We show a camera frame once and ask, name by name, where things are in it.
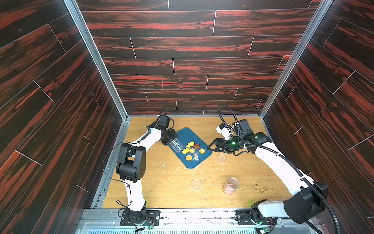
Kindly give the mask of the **clear jar lid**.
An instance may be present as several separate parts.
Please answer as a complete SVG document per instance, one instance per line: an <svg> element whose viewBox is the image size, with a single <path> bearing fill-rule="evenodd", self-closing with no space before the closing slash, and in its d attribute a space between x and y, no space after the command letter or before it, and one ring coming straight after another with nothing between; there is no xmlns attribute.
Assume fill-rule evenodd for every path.
<svg viewBox="0 0 374 234"><path fill-rule="evenodd" d="M218 154L216 159L220 163L225 163L227 161L227 155L226 154Z"/></svg>
<svg viewBox="0 0 374 234"><path fill-rule="evenodd" d="M195 190L199 190L202 187L202 181L200 179L193 179L191 181L191 187Z"/></svg>

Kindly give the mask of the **yellow fish shaped cookie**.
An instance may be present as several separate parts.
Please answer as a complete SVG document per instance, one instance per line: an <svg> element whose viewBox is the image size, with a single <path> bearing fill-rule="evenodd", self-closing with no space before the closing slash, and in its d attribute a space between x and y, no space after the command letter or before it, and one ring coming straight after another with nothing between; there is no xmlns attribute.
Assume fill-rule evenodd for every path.
<svg viewBox="0 0 374 234"><path fill-rule="evenodd" d="M191 147L193 147L194 145L195 145L195 142L194 142L194 141L191 141L191 142L188 143L187 148L191 148Z"/></svg>

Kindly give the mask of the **clear jar with yellow cookies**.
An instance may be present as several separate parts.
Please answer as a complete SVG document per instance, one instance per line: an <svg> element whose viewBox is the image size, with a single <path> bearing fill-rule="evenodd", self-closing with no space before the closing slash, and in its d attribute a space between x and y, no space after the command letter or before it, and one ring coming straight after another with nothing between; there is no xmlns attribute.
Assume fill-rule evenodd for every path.
<svg viewBox="0 0 374 234"><path fill-rule="evenodd" d="M172 148L173 151L175 151L176 153L179 153L181 152L183 149L184 149L184 146L183 144L181 143L181 141L179 139L174 139L170 142L169 146Z"/></svg>

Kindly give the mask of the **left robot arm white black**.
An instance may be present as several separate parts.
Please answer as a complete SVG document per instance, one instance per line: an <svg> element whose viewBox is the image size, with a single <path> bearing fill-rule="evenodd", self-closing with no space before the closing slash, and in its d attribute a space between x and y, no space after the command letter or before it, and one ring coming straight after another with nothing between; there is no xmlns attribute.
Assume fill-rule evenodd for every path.
<svg viewBox="0 0 374 234"><path fill-rule="evenodd" d="M142 178L146 172L146 152L156 143L161 142L180 152L183 148L178 134L169 127L174 120L159 114L156 121L146 127L147 132L130 143L122 143L116 164L116 173L126 186L128 204L124 208L124 219L142 224L147 219L146 202L142 192Z"/></svg>

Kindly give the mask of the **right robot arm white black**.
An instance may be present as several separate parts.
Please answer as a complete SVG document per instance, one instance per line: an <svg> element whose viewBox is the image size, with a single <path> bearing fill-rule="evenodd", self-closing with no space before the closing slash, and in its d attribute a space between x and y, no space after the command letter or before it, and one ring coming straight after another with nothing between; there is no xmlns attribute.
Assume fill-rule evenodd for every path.
<svg viewBox="0 0 374 234"><path fill-rule="evenodd" d="M261 200L251 206L250 213L238 212L235 215L239 223L250 220L254 225L267 225L274 228L277 218L285 217L298 224L307 224L315 232L320 230L309 220L314 216L328 210L330 213L335 233L341 233L338 217L327 201L328 186L320 181L315 182L297 166L295 166L280 150L274 142L264 133L259 132L241 138L217 138L210 145L210 151L218 153L252 153L270 167L280 178L292 195L281 201Z"/></svg>

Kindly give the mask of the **clear jar with pink cookies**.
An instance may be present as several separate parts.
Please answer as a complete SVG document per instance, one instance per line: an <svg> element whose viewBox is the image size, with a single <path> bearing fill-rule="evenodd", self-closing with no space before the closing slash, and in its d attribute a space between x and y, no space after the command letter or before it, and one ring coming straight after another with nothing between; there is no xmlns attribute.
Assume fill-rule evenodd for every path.
<svg viewBox="0 0 374 234"><path fill-rule="evenodd" d="M232 195L239 188L240 183L235 177L229 177L224 186L223 191L226 195Z"/></svg>

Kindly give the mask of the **teal plastic tray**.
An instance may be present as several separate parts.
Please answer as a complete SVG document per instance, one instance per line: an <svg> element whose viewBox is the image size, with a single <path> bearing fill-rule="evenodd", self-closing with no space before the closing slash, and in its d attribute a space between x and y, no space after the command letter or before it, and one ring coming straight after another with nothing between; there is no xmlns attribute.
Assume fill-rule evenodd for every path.
<svg viewBox="0 0 374 234"><path fill-rule="evenodd" d="M182 154L182 151L179 152L179 153L176 153L175 151L172 150L188 169L195 168L196 166L198 166L200 163L202 163L204 160L206 160L212 154L211 151L207 150L207 144L204 143L190 128L183 128L180 131L178 131L177 134L178 134L177 139L179 139L181 141L181 143L184 146L184 149L187 148L188 143L191 142L191 141L194 141L195 143L199 144L200 149L202 149L202 148L205 149L204 154L199 153L200 149L195 149L194 154L197 154L199 156L199 159L200 159L199 161L194 161L193 159L191 161L186 160L187 155L191 155L193 157L194 154L188 153L188 154L184 155L184 154Z"/></svg>

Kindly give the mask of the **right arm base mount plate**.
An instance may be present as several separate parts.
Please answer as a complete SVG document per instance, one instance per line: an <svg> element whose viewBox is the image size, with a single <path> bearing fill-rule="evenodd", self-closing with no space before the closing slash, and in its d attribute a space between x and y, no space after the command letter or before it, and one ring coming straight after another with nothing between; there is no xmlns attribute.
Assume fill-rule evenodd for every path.
<svg viewBox="0 0 374 234"><path fill-rule="evenodd" d="M274 226L277 222L277 218L264 217L257 209L236 210L234 219L239 225Z"/></svg>

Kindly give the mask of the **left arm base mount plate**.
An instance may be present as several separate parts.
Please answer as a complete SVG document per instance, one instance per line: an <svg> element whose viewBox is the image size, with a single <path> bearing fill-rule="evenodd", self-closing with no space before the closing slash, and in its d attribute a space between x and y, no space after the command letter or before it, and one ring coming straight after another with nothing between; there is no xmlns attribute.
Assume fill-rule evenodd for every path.
<svg viewBox="0 0 374 234"><path fill-rule="evenodd" d="M132 211L125 209L122 213L120 226L158 226L160 221L160 210Z"/></svg>

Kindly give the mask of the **aluminium front rail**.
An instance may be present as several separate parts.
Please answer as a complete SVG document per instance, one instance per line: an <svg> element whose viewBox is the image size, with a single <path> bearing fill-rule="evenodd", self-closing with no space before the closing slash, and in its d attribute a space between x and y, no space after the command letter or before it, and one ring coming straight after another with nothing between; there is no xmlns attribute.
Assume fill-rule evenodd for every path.
<svg viewBox="0 0 374 234"><path fill-rule="evenodd" d="M239 225L236 210L248 208L197 208L160 210L158 226L120 226L119 209L86 209L79 221L78 234L313 234L307 224L277 218L273 229L265 225Z"/></svg>

